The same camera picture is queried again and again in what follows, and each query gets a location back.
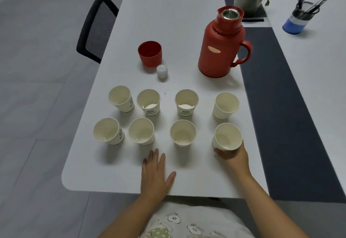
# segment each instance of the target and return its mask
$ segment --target dark gray table strip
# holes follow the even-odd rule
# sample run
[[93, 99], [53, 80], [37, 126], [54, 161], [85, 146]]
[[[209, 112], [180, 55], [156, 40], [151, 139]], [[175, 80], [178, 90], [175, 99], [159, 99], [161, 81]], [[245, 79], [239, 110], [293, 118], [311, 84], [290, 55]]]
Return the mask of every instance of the dark gray table strip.
[[[241, 72], [270, 196], [346, 203], [273, 29], [246, 28], [246, 40], [254, 51], [241, 65]], [[246, 51], [240, 50], [238, 55], [243, 58]]]

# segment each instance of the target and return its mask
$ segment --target gray tile floor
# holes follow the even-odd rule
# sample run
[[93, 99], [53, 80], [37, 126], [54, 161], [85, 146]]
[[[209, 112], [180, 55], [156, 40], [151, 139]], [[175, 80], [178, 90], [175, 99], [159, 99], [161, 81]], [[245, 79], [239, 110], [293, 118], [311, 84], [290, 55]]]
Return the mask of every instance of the gray tile floor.
[[[94, 0], [0, 4], [0, 237], [93, 238], [136, 195], [72, 192], [61, 172], [99, 65], [76, 52]], [[113, 0], [120, 7], [121, 0]], [[312, 237], [345, 237], [343, 204], [278, 202]], [[227, 205], [252, 225], [242, 200]]]

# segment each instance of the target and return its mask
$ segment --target plant pot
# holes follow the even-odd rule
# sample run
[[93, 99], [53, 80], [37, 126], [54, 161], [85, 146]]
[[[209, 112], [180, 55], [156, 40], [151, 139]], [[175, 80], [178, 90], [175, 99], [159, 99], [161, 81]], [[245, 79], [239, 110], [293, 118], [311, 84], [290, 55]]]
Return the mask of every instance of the plant pot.
[[234, 6], [243, 9], [244, 17], [252, 16], [262, 3], [262, 0], [234, 0]]

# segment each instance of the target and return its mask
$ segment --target chair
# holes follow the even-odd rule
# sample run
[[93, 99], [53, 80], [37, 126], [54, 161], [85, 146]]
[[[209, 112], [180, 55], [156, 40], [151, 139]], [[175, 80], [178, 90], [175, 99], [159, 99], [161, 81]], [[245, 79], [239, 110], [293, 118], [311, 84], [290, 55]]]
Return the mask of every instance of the chair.
[[95, 0], [84, 21], [77, 52], [101, 63], [118, 12], [111, 0]]

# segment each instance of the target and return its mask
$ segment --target thermos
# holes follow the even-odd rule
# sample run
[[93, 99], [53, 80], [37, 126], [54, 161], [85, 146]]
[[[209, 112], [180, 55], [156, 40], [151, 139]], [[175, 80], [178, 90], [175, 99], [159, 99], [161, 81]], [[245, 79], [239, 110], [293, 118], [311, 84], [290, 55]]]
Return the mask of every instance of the thermos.
[[[244, 11], [235, 6], [218, 9], [218, 15], [205, 28], [201, 54], [198, 60], [199, 70], [211, 78], [227, 75], [231, 68], [249, 60], [252, 45], [245, 41], [245, 29], [241, 25]], [[243, 46], [248, 54], [244, 59], [233, 62]]]

